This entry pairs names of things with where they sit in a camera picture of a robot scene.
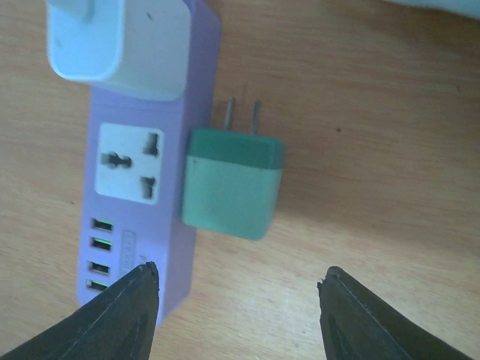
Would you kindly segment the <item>white usb charger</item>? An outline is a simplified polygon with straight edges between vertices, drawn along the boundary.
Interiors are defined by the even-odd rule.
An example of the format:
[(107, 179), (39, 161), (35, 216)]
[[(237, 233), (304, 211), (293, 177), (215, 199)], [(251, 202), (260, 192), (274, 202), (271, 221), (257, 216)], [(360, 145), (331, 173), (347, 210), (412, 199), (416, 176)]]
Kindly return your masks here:
[(47, 1), (46, 19), (49, 64), (63, 79), (153, 101), (184, 93), (184, 1)]

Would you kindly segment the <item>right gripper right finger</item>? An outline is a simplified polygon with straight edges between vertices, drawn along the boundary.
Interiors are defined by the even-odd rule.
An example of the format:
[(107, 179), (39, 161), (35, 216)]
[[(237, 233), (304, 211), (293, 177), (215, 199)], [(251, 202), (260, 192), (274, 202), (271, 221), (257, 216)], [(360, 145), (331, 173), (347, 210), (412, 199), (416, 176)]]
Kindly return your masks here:
[(317, 284), (327, 359), (468, 359), (338, 266)]

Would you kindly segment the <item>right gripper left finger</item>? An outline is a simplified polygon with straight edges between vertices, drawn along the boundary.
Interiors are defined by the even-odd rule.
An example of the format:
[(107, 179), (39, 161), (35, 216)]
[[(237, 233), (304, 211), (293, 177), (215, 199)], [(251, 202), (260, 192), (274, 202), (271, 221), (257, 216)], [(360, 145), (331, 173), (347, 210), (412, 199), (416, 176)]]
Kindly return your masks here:
[(158, 269), (147, 262), (1, 358), (148, 359), (158, 308)]

